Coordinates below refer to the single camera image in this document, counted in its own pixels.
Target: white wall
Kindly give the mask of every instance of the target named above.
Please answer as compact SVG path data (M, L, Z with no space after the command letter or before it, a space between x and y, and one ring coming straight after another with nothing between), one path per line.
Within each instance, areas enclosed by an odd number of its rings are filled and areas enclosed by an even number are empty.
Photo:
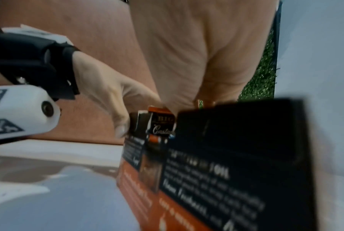
M344 175L344 0L285 0L275 96L307 96L326 170Z

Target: hand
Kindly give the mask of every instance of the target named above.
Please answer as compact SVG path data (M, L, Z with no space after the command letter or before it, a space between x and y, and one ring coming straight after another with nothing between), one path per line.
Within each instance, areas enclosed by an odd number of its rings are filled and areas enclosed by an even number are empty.
M85 53L74 52L73 69L80 93L112 117L117 138L129 130L129 113L147 110L150 105L163 107L149 88Z
M254 75L278 0L132 0L140 47L174 113L237 100Z

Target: gray surface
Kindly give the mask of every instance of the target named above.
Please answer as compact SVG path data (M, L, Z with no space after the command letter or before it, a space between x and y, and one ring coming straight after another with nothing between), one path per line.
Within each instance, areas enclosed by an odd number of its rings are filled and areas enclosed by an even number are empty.
M306 96L321 165L344 175L344 0L285 0L275 96Z
M1 203L0 231L139 230L116 186L115 170L0 157L0 182L30 183L50 190Z

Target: box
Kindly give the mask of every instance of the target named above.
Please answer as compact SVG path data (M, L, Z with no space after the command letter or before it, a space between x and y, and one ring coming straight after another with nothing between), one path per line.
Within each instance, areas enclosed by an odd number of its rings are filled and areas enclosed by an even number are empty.
M130 117L117 184L142 230L317 230L301 100Z

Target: artificial grass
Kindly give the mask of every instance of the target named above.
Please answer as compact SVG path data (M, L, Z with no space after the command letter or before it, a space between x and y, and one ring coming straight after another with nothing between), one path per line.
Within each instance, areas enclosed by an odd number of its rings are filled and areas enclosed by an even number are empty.
M276 70L274 65L274 32L271 30L257 70L239 96L239 101L273 98Z

